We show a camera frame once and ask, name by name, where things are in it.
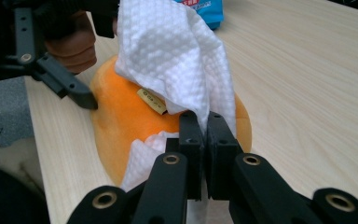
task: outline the white paper towel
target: white paper towel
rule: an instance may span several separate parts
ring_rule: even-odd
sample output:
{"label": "white paper towel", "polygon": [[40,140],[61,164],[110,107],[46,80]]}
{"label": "white paper towel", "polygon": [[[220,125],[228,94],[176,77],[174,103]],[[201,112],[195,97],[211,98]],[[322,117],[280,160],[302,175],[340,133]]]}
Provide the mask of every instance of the white paper towel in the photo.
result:
{"label": "white paper towel", "polygon": [[[236,134],[234,90],[224,45],[194,9],[173,0],[121,0],[117,38],[118,74],[164,99],[170,114],[194,111],[204,132],[213,111]],[[132,143],[124,190],[148,178],[155,158],[165,150],[167,136],[177,133],[162,132]],[[187,223],[205,223],[206,201],[189,204]],[[224,223],[219,216],[213,218]]]}

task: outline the light wood surface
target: light wood surface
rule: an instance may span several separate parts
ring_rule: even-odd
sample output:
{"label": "light wood surface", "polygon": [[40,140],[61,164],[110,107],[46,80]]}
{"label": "light wood surface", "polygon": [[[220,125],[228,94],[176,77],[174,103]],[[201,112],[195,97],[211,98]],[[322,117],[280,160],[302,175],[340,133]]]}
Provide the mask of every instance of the light wood surface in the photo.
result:
{"label": "light wood surface", "polygon": [[[225,0],[216,34],[253,125],[252,151],[297,192],[343,189],[358,198],[358,10],[324,0]],[[117,40],[99,38],[97,65]],[[90,112],[26,80],[52,223],[111,181],[94,145]]]}

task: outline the small yellow label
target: small yellow label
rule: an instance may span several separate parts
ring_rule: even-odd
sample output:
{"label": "small yellow label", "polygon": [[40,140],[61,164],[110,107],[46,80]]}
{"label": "small yellow label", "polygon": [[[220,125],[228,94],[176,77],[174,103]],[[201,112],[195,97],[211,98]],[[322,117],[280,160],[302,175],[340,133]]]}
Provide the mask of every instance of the small yellow label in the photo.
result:
{"label": "small yellow label", "polygon": [[141,88],[136,93],[160,115],[163,115],[167,112],[167,107],[165,106],[165,104],[162,103],[162,101],[150,91]]}

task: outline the orange object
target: orange object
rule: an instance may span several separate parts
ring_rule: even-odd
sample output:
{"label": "orange object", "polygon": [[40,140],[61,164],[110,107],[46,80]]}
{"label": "orange object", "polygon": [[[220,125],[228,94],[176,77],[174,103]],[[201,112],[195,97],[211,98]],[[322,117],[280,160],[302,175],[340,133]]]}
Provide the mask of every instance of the orange object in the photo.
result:
{"label": "orange object", "polygon": [[[104,169],[119,186],[129,160],[131,143],[144,141],[152,134],[165,131],[179,132],[179,115],[160,115],[137,94],[140,86],[116,74],[117,57],[104,63],[90,88],[98,102],[98,109],[91,111],[95,142]],[[237,139],[242,150],[250,151],[252,144],[251,124],[248,113],[236,96]]]}

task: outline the dark fabric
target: dark fabric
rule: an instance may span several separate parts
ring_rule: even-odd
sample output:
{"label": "dark fabric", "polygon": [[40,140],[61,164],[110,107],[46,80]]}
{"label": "dark fabric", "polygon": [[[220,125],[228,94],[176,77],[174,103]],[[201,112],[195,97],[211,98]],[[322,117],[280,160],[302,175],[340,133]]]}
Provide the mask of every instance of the dark fabric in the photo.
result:
{"label": "dark fabric", "polygon": [[0,223],[49,223],[46,202],[2,171],[0,171]]}

